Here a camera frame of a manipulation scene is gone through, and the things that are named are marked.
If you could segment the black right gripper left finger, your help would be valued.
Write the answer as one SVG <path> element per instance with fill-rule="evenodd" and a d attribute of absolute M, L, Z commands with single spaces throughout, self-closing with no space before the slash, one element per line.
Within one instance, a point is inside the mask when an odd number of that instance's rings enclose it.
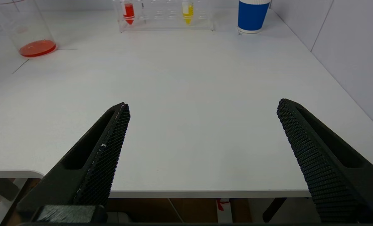
<path fill-rule="evenodd" d="M 105 222 L 105 205 L 130 118 L 124 102 L 107 110 L 18 202 L 23 220 Z"/>

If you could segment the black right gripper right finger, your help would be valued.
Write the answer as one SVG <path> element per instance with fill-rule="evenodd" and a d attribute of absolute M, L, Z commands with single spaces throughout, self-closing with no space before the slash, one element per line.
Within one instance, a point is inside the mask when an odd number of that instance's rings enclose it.
<path fill-rule="evenodd" d="M 373 223 L 373 164 L 301 104 L 281 99 L 277 116 L 321 222 Z"/>

